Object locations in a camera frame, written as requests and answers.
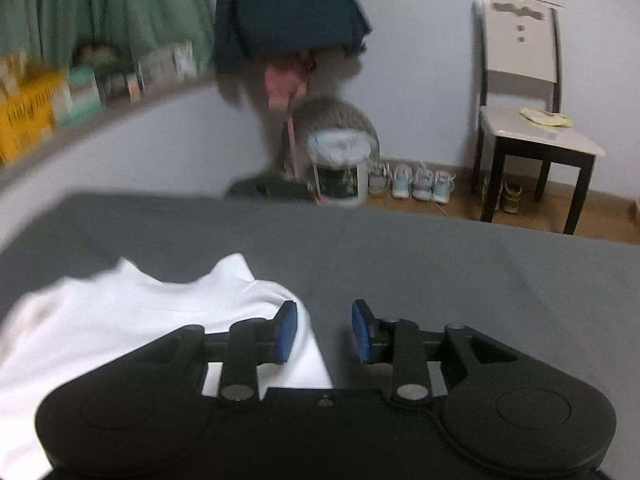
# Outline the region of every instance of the pink cloth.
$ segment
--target pink cloth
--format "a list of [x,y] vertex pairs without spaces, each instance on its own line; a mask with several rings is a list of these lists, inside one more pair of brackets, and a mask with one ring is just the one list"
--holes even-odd
[[264,86],[269,95],[269,110],[289,110],[292,99],[306,95],[306,71],[298,56],[279,57],[267,63]]

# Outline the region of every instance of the wall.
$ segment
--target wall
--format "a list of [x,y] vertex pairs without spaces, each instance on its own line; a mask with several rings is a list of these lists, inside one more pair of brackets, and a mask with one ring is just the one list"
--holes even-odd
[[[353,71],[348,62],[321,63],[312,90],[337,91],[359,106],[378,130],[383,156],[471,166],[472,0],[361,1],[374,31],[357,74],[342,78],[345,68]],[[563,111],[607,151],[596,164],[592,188],[638,195],[640,0],[564,5]],[[573,168],[554,165],[550,179],[575,183],[576,176]]]
[[0,182],[0,248],[34,215],[77,190],[219,196],[236,178],[263,170],[274,147],[266,118],[249,100],[242,87],[201,84],[110,118]]

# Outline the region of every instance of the floor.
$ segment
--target floor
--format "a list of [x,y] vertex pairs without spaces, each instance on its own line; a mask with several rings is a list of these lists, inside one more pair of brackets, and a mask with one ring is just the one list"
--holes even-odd
[[[523,194],[520,213],[509,215],[498,211],[494,223],[562,233],[571,199],[561,196],[545,196],[542,202],[533,200],[533,193]],[[369,197],[366,207],[392,211],[405,211],[425,215],[444,215],[434,203],[418,202],[413,198],[396,200],[386,193],[381,197]],[[451,202],[442,206],[449,216],[478,220],[482,209],[478,194],[465,189],[454,191]],[[576,236],[602,238],[640,245],[640,226],[634,222],[635,211],[630,203],[622,199],[606,199],[587,202],[580,216]]]

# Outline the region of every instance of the shoe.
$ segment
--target shoe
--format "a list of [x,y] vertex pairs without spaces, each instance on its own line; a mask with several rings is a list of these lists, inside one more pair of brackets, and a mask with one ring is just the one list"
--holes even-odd
[[409,198],[411,180],[411,168],[406,164],[398,164],[394,171],[394,184],[391,189],[391,196],[393,198]]
[[[486,190],[489,189],[489,175],[484,176],[484,182],[480,190],[480,196],[482,197],[482,203],[486,201]],[[504,181],[500,183],[500,189],[498,190],[498,200],[495,202],[495,210],[500,211],[500,199],[502,197],[502,190],[504,189]]]
[[502,191],[502,210],[512,215],[518,214],[521,195],[522,186],[513,182],[505,182]]
[[455,179],[456,176],[454,174],[450,174],[449,171],[436,171],[431,200],[438,204],[448,204],[451,199],[451,192],[455,188]]
[[414,198],[428,202],[433,195],[433,171],[421,164],[414,173]]
[[369,194],[382,195],[389,187],[389,167],[382,162],[374,162],[369,171]]

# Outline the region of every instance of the chair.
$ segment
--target chair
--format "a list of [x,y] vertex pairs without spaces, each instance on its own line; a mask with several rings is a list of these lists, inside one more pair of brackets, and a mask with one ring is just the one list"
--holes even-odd
[[509,73],[553,84],[551,112],[560,112],[562,66],[558,15],[535,0],[476,0],[482,32],[482,79],[478,119],[478,148],[472,190],[478,189],[485,134],[494,147],[491,173],[481,221],[491,222],[508,155],[542,161],[535,200],[545,192],[551,163],[577,166],[580,174],[564,226],[572,235],[587,197],[595,159],[604,150],[573,128],[539,126],[521,117],[518,107],[488,106],[490,72]]

